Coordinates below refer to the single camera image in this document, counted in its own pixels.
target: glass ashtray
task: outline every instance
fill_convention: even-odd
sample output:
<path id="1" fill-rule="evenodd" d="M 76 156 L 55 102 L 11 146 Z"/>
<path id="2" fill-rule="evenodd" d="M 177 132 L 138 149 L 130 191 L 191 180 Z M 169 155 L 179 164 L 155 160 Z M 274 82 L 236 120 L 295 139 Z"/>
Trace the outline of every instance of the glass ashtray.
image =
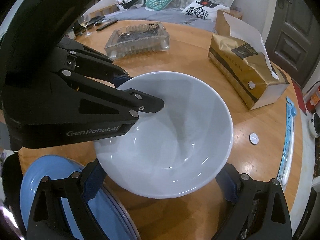
<path id="1" fill-rule="evenodd" d="M 146 51 L 163 51 L 170 48 L 170 35 L 162 23 L 129 25 L 115 30 L 105 51 L 112 59 Z"/>

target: bowl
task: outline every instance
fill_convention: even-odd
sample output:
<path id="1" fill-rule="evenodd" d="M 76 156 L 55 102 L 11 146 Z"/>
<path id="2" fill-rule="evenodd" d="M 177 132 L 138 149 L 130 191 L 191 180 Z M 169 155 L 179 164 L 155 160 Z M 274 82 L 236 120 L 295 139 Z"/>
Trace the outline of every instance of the bowl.
<path id="1" fill-rule="evenodd" d="M 164 108 L 139 112 L 126 135 L 94 142 L 110 178 L 134 194 L 157 199 L 189 194 L 214 179 L 233 142 L 231 115 L 219 94 L 195 77 L 168 71 L 118 87 L 130 88 L 163 99 Z"/>

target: round table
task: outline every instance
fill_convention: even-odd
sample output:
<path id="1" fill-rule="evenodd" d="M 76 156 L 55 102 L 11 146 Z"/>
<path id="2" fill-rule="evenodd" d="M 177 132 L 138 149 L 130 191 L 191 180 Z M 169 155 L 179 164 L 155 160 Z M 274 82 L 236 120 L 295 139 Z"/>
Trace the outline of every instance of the round table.
<path id="1" fill-rule="evenodd" d="M 77 41 L 105 54 L 104 46 L 115 29 L 148 22 L 119 21 L 100 32 L 91 29 L 91 36 L 83 35 Z M 227 104 L 233 120 L 234 141 L 228 163 L 233 164 L 239 173 L 247 173 L 255 180 L 275 178 L 284 146 L 285 98 L 288 96 L 298 108 L 291 78 L 288 76 L 290 86 L 276 103 L 248 111 L 231 84 L 208 58 L 212 33 L 186 25 L 163 24 L 171 36 L 168 51 L 136 54 L 118 59 L 114 64 L 124 68 L 132 77 L 153 71 L 176 71 L 210 85 Z M 297 112 L 294 153 L 285 191 L 289 210 L 297 192 L 302 161 L 301 118 L 300 111 Z M 257 145 L 249 141 L 252 132 L 259 136 Z M 95 159 L 92 142 L 36 150 L 23 148 L 19 151 L 23 173 L 34 160 L 46 154 L 65 156 L 84 165 Z M 226 215 L 225 201 L 215 180 L 183 197 L 160 200 L 134 195 L 109 178 L 106 183 L 130 213 L 142 240 L 211 239 Z"/>

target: white pillow with tree print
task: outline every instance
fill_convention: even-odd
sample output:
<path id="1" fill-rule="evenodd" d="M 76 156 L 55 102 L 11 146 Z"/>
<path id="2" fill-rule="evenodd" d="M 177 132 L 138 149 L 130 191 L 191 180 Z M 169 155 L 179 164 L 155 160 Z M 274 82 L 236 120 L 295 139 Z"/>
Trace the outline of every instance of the white pillow with tree print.
<path id="1" fill-rule="evenodd" d="M 218 10 L 222 9 L 229 9 L 229 7 L 210 0 L 194 0 L 182 13 L 215 22 L 217 20 Z"/>
<path id="2" fill-rule="evenodd" d="M 115 5 L 120 11 L 125 11 L 135 5 L 139 0 L 116 0 Z"/>

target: door panel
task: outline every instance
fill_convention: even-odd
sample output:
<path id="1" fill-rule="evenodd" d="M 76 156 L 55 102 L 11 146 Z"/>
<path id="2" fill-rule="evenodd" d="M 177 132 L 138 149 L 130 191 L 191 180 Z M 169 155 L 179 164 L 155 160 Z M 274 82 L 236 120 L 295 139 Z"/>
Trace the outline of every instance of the door panel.
<path id="1" fill-rule="evenodd" d="M 266 41 L 271 61 L 301 87 L 313 73 L 320 54 L 320 26 L 303 0 L 278 0 Z"/>

